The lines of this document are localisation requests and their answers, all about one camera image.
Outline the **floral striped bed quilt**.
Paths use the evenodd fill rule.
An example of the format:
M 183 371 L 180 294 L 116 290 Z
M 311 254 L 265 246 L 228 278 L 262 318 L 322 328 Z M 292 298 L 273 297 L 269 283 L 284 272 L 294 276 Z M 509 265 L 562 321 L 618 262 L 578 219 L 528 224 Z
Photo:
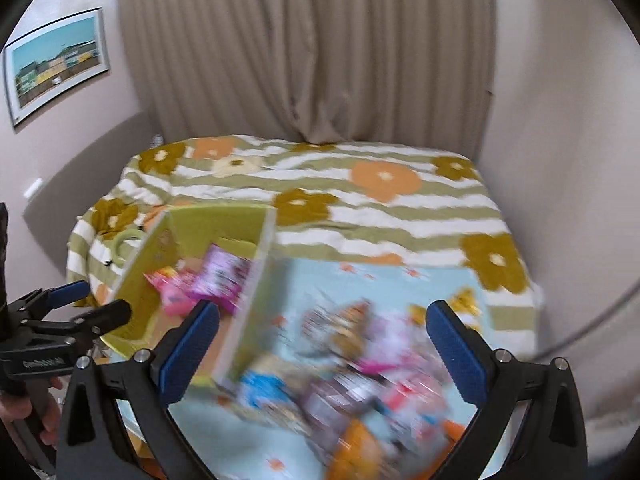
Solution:
M 314 145 L 256 136 L 196 138 L 150 148 L 116 167 L 115 185 L 77 222 L 66 276 L 104 301 L 124 264 L 111 242 L 148 230 L 172 206 L 264 203 L 291 256 L 472 271 L 490 326 L 520 356 L 537 349 L 534 285 L 501 211 L 466 157 L 381 143 Z

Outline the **grey headboard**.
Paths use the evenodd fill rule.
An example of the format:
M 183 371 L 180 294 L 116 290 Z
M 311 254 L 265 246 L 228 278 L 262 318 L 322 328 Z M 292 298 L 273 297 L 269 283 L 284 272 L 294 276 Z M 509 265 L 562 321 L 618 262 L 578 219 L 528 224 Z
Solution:
M 88 145 L 43 185 L 23 218 L 36 243 L 60 271 L 66 269 L 67 242 L 77 218 L 119 181 L 131 157 L 156 135 L 150 118 L 134 115 Z

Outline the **magenta snack bag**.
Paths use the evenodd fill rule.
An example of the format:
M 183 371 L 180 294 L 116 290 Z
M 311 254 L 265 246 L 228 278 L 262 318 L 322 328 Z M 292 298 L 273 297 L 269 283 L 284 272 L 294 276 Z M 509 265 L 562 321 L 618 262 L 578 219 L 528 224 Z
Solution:
M 203 258 L 201 269 L 188 289 L 194 300 L 207 300 L 219 309 L 235 314 L 240 308 L 240 296 L 250 273 L 250 260 L 233 255 L 211 244 Z

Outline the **beige curtain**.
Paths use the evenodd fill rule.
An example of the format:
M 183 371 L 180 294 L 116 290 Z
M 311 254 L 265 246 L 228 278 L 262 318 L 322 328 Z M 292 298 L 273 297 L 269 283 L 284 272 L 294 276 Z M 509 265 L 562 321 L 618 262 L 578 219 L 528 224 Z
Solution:
M 496 0 L 118 3 L 134 86 L 168 140 L 480 150 Z

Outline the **white wall switch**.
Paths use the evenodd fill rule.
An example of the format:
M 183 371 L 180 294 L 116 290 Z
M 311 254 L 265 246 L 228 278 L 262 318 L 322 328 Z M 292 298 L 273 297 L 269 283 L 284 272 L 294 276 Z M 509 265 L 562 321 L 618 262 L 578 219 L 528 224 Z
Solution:
M 39 191 L 40 188 L 42 188 L 43 186 L 43 178 L 37 178 L 36 180 L 32 181 L 32 184 L 29 185 L 28 188 L 26 188 L 23 196 L 25 200 L 31 200 Z

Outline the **light blue daisy tablecloth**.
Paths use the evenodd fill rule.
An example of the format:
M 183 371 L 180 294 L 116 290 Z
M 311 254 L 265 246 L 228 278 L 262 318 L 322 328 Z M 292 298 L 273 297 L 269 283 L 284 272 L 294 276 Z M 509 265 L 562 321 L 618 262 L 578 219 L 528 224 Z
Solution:
M 261 372 L 250 363 L 245 372 L 254 370 L 282 378 L 294 403 L 314 380 L 341 374 L 360 382 L 356 370 L 341 368 L 335 356 L 312 350 L 300 331 L 303 315 L 309 310 L 334 312 L 357 300 L 368 300 L 372 320 L 366 341 L 372 344 L 375 359 L 388 367 L 383 374 L 386 387 L 405 384 L 410 375 L 423 370 L 436 380 L 442 403 L 438 408 L 427 405 L 423 415 L 414 416 L 410 413 L 411 401 L 400 408 L 384 408 L 376 402 L 362 421 L 384 444 L 400 441 L 411 445 L 401 466 L 402 478 L 421 466 L 434 464 L 449 441 L 444 424 L 465 426 L 476 409 L 462 400 L 424 327 L 411 321 L 410 311 L 469 292 L 476 310 L 460 312 L 462 322 L 492 337 L 484 292 L 475 274 L 465 268 L 348 266 L 309 259 L 281 260 L 273 274 L 277 283 L 271 303 L 280 318 L 269 333 L 265 355 L 280 359 L 282 370 Z M 302 409 L 293 408 L 292 422 L 279 422 L 277 418 L 284 410 L 243 408 L 236 400 L 240 379 L 234 383 L 231 396 L 192 386 L 169 409 L 205 465 L 219 479 L 326 478 L 329 461 L 312 447 Z

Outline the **blue yellow snack bag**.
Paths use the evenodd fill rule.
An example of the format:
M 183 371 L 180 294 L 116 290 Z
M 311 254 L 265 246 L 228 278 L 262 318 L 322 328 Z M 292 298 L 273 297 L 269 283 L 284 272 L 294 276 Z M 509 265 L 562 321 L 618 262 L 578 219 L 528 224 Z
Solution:
M 243 408 L 259 411 L 282 412 L 296 408 L 288 394 L 288 386 L 282 378 L 254 370 L 245 372 L 241 377 L 236 400 Z

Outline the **framed houses picture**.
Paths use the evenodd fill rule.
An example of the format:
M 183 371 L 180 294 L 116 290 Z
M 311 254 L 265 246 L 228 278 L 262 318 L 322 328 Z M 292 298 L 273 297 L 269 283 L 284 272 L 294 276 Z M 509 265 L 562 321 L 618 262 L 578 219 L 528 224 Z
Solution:
M 103 10 L 58 18 L 2 50 L 12 125 L 18 127 L 64 93 L 110 70 Z

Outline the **green cardboard box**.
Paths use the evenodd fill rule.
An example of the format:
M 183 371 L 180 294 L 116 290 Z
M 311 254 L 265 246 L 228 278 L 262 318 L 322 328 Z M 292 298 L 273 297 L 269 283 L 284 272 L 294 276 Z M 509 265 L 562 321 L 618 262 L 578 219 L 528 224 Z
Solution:
M 198 300 L 209 300 L 218 309 L 219 330 L 193 381 L 232 389 L 270 343 L 274 234 L 274 208 L 243 203 L 171 207 L 149 231 L 120 233 L 112 255 L 124 270 L 111 296 L 130 304 L 131 318 L 103 341 L 130 358 L 155 346 Z

